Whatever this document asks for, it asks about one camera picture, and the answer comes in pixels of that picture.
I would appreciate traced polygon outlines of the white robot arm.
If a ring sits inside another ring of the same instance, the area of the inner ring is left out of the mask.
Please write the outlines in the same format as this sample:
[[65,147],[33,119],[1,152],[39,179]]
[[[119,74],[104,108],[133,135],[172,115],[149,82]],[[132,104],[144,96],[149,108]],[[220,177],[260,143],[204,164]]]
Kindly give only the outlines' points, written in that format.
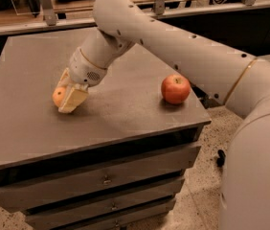
[[96,0],[97,24],[67,71],[84,87],[139,44],[243,120],[226,156],[219,230],[270,230],[270,62],[172,27],[130,0]]

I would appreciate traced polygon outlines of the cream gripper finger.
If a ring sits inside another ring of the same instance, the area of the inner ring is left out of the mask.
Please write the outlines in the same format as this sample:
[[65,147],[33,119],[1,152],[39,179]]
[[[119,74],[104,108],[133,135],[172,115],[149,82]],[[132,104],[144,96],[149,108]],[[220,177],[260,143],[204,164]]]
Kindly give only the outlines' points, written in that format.
[[62,100],[58,111],[60,113],[71,113],[81,105],[88,97],[87,84],[68,84],[60,90]]
[[57,86],[58,87],[66,87],[70,82],[71,82],[71,78],[70,78],[70,74],[69,74],[69,69],[66,68],[63,71]]

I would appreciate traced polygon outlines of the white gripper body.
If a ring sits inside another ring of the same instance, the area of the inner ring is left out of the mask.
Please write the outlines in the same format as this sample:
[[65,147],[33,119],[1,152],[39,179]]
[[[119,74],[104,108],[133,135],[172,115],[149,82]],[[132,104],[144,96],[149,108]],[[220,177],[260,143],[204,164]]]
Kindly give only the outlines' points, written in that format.
[[72,81],[87,84],[89,87],[98,85],[107,74],[106,69],[101,69],[91,63],[78,47],[70,58],[69,75]]

